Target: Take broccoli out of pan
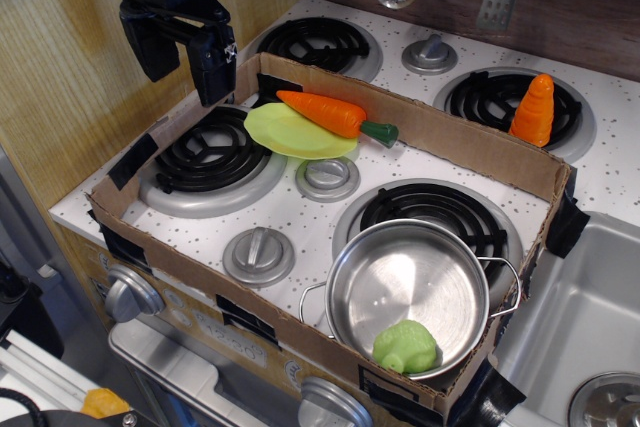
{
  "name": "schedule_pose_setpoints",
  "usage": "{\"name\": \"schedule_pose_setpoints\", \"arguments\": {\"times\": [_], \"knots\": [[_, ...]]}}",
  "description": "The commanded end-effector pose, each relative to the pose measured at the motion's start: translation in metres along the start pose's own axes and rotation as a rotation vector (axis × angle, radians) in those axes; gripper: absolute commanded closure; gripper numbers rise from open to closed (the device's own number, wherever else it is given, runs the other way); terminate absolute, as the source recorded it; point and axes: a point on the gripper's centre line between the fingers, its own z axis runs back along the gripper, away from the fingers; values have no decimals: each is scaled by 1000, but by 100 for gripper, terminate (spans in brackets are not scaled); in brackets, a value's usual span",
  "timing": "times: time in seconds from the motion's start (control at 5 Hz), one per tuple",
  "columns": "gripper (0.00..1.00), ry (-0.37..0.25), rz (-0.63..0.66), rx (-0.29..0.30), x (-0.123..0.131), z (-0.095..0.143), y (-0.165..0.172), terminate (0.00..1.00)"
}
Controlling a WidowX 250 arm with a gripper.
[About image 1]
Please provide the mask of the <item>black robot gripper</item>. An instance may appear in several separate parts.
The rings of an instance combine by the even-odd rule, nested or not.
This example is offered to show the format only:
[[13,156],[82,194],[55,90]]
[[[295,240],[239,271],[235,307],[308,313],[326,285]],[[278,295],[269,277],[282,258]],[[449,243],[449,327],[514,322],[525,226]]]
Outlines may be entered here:
[[201,104],[210,107],[226,99],[235,90],[237,45],[228,10],[218,0],[122,0],[119,18],[143,72],[157,82],[179,65],[175,41],[161,28],[155,13],[195,20],[204,26],[187,45],[194,85]]

